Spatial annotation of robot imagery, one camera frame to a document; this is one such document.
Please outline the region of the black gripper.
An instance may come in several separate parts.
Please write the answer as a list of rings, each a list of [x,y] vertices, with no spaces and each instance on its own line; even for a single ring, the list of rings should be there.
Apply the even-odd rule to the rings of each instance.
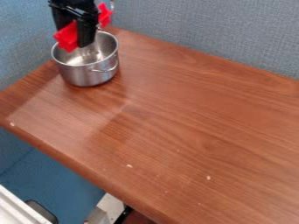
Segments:
[[[56,29],[62,29],[84,13],[96,15],[98,10],[93,0],[48,0]],[[77,44],[82,48],[93,43],[96,29],[96,17],[81,17],[77,19]]]

